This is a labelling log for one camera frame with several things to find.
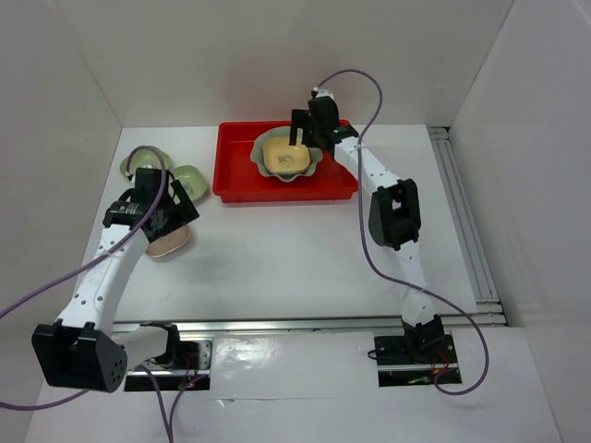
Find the brown square plate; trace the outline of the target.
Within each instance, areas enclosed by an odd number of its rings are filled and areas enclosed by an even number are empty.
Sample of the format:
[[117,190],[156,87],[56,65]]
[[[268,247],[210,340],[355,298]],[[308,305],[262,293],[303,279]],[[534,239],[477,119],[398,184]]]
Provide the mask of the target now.
[[149,257],[164,257],[182,248],[190,239],[191,230],[184,225],[149,244],[146,254]]

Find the yellow square plate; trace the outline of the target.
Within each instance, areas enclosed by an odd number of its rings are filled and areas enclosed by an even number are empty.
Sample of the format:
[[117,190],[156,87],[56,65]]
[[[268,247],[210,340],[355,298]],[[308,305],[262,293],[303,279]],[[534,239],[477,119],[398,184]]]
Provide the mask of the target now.
[[300,174],[310,165],[308,147],[298,142],[290,145],[289,137],[268,139],[263,143],[262,155],[264,166],[272,174]]

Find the large green scalloped bowl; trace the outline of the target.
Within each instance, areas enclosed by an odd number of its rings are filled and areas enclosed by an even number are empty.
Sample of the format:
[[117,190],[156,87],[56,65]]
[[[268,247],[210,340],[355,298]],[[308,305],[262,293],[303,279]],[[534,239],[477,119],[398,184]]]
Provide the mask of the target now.
[[310,165],[304,172],[293,175],[278,175],[270,173],[263,164],[263,143],[270,138],[289,137],[289,131],[289,126],[279,126],[266,131],[255,139],[252,151],[250,152],[250,160],[256,164],[259,174],[263,177],[273,177],[284,183],[291,183],[299,177],[310,177],[313,175],[317,170],[318,164],[323,160],[323,153],[319,148],[308,148]]

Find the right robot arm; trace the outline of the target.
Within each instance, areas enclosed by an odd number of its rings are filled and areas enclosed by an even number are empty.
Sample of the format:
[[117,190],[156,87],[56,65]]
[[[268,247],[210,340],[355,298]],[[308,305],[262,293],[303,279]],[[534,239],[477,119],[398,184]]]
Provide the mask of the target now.
[[350,125],[341,123],[332,93],[315,88],[306,110],[291,113],[289,141],[296,133],[309,148],[319,148],[343,166],[358,182],[358,195],[369,196],[368,217],[360,219],[361,233],[369,234],[392,264],[403,272],[403,350],[414,362],[426,362],[444,339],[436,306],[424,292],[426,280],[418,254],[421,216],[416,182],[401,179],[360,143]]

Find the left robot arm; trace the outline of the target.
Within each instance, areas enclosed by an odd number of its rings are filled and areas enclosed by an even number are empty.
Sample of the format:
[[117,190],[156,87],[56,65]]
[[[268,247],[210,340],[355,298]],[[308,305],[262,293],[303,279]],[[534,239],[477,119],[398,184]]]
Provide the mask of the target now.
[[115,313],[128,280],[148,247],[199,214],[180,181],[167,170],[138,168],[134,185],[103,217],[97,264],[85,271],[71,300],[50,325],[40,324],[31,343],[48,385],[114,392],[126,373],[152,360],[178,364],[186,345],[177,326],[142,322],[119,340]]

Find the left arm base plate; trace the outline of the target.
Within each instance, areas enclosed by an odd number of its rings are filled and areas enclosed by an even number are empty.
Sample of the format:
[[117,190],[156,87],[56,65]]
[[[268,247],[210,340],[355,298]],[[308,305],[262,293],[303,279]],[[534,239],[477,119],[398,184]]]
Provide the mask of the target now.
[[187,383],[189,390],[209,390],[212,348],[212,337],[181,340],[174,359],[151,357],[142,365],[151,371],[161,391],[178,391]]

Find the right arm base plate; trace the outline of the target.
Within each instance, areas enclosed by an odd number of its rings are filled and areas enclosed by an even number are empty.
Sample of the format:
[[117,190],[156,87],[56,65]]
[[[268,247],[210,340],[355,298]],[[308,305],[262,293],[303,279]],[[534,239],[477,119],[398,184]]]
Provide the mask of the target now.
[[420,355],[409,351],[403,336],[376,336],[367,357],[377,365],[380,388],[432,385],[437,375],[441,385],[462,383],[451,334]]

